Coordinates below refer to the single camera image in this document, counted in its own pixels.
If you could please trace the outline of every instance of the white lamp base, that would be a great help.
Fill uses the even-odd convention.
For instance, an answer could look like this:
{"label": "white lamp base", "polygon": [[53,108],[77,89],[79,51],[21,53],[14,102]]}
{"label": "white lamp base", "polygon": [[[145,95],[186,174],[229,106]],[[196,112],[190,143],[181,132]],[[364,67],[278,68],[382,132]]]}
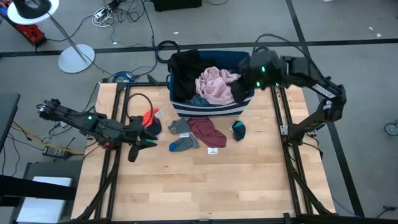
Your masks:
{"label": "white lamp base", "polygon": [[58,66],[60,69],[66,73],[78,73],[88,68],[93,62],[95,58],[94,49],[85,44],[77,44],[76,45],[80,52],[83,53],[84,61],[73,49],[73,47],[68,47],[65,49],[60,57],[58,58]]}

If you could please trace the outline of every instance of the gray sock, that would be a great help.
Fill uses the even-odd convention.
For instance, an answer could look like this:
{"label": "gray sock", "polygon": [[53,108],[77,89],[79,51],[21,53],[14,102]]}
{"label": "gray sock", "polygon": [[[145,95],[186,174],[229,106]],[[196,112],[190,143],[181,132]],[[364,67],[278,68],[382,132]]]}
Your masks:
{"label": "gray sock", "polygon": [[179,140],[170,144],[169,151],[182,152],[190,148],[199,148],[198,141],[192,136],[192,134],[190,134],[187,138],[180,138]]}
{"label": "gray sock", "polygon": [[189,124],[187,124],[183,118],[179,119],[178,121],[173,121],[172,125],[170,125],[168,128],[172,134],[181,134],[191,131]]}

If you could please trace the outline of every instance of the red device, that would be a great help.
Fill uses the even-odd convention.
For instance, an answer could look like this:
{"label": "red device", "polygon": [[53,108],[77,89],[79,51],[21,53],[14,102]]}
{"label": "red device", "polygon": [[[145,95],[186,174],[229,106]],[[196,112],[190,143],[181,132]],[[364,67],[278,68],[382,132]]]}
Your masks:
{"label": "red device", "polygon": [[12,22],[7,16],[7,8],[10,5],[9,0],[0,0],[0,16],[4,18],[8,23],[10,23],[13,28],[15,28],[20,34],[22,34],[30,44],[35,47],[43,44],[47,39],[44,33],[37,27],[37,25],[19,25]]}

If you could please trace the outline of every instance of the white stripe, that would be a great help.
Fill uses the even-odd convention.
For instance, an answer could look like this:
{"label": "white stripe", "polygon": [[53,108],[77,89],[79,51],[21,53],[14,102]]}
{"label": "white stripe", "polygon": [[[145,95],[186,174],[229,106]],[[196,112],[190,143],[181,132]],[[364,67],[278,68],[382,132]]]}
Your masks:
{"label": "white stripe", "polygon": [[[211,116],[212,118],[229,118],[229,117],[233,117],[233,116],[239,116],[239,114],[237,115],[220,115],[220,116]],[[181,118],[194,118],[194,117],[188,117],[188,116],[180,116]]]}
{"label": "white stripe", "polygon": [[224,110],[224,111],[186,111],[186,110],[178,110],[175,109],[178,114],[189,114],[189,115],[220,115],[220,114],[228,114],[228,113],[235,113],[235,112],[240,112],[243,111],[246,108],[246,106],[241,106],[239,108],[234,108],[230,110]]}
{"label": "white stripe", "polygon": [[[253,99],[253,96],[247,97],[246,99],[244,99],[244,102],[250,101],[251,99]],[[218,108],[224,108],[224,107],[229,107],[229,106],[234,106],[234,105],[238,105],[239,103],[230,103],[228,105],[223,105],[223,106],[192,106],[189,105],[188,103],[177,103],[174,101],[171,101],[173,105],[177,105],[177,106],[184,106],[186,108],[198,108],[198,109],[218,109]]]}

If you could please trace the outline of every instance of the maroon sock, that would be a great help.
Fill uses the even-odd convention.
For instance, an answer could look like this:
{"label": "maroon sock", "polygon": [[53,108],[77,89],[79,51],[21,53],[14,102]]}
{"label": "maroon sock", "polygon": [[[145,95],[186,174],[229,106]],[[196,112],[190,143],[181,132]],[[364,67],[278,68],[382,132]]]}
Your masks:
{"label": "maroon sock", "polygon": [[209,118],[190,118],[187,123],[193,135],[208,147],[225,147],[226,136],[215,129]]}

